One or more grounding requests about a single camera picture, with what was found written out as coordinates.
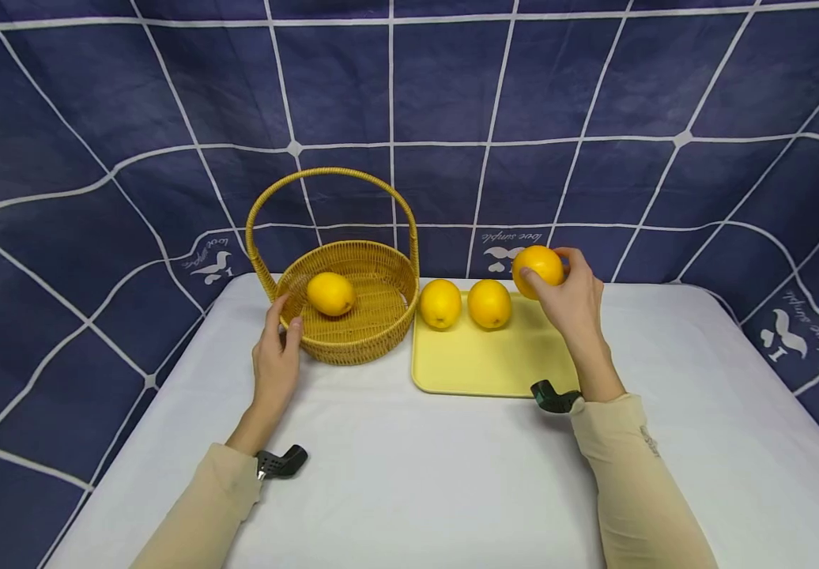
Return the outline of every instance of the yellow lemon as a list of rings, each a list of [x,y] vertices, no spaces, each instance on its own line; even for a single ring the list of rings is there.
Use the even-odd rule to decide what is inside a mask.
[[[530,287],[530,284],[523,280],[521,269],[524,267],[535,270],[543,281],[553,287],[564,281],[564,266],[561,265],[561,257],[558,256],[558,253],[542,245],[526,247],[525,250],[517,253],[517,257],[514,258],[513,265],[511,265],[511,275],[517,289],[530,300],[536,300],[539,297],[536,296],[533,287]]]
[[[451,328],[461,315],[461,290],[444,279],[429,282],[419,298],[419,312],[426,324],[444,330]]]
[[[511,317],[511,294],[498,281],[479,281],[467,295],[470,317],[482,328],[501,328]]]
[[[308,282],[307,293],[308,302],[327,316],[343,316],[356,305],[356,290],[335,272],[316,274]]]

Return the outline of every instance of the navy blue fabric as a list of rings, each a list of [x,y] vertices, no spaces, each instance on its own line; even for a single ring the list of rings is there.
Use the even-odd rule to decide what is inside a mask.
[[[752,4],[0,0],[0,567],[48,558],[305,168],[391,181],[424,276],[540,243],[706,288],[819,423],[819,6]],[[409,253],[355,179],[255,223],[273,271]]]

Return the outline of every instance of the white table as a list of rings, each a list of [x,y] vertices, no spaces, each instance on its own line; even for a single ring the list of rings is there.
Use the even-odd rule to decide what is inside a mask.
[[[128,567],[246,406],[267,305],[254,276],[229,284],[49,567]],[[602,323],[720,567],[819,567],[819,429],[719,305],[609,285]],[[311,458],[265,486],[226,567],[603,567],[569,420],[423,394],[410,353],[411,334],[359,367],[303,358],[271,450]]]

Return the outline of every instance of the woven basket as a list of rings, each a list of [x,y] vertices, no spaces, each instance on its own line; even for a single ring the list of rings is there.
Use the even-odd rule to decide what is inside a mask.
[[[350,240],[328,243],[298,258],[279,282],[271,277],[255,246],[252,228],[267,199],[289,182],[310,175],[342,174],[372,182],[391,194],[409,220],[409,258],[375,241]],[[302,316],[302,347],[325,364],[365,364],[390,352],[403,340],[419,300],[419,235],[416,220],[403,196],[385,182],[348,168],[312,168],[279,179],[255,200],[246,223],[248,258],[268,297],[275,300],[289,293],[280,322]],[[336,272],[347,277],[356,289],[356,306],[343,316],[331,318],[308,303],[308,281],[319,272]]]

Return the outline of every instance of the hand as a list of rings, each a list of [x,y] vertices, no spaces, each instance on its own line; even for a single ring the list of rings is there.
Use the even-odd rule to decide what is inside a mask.
[[[523,268],[521,276],[536,291],[549,322],[564,336],[577,367],[583,399],[611,401],[624,394],[625,388],[602,336],[600,305],[606,286],[593,275],[579,248],[559,247],[555,252],[568,260],[570,270],[564,283],[553,287],[529,268]]]
[[[298,379],[298,346],[302,341],[302,318],[296,316],[289,323],[285,346],[280,341],[280,312],[289,294],[274,301],[267,310],[264,332],[251,351],[255,373],[255,397],[252,406],[282,414],[285,411]]]
[[[267,311],[261,339],[251,351],[255,373],[255,394],[242,414],[226,446],[255,456],[270,441],[298,381],[298,347],[302,341],[302,318],[295,317],[286,330],[285,345],[280,341],[280,313],[289,295],[274,301]]]

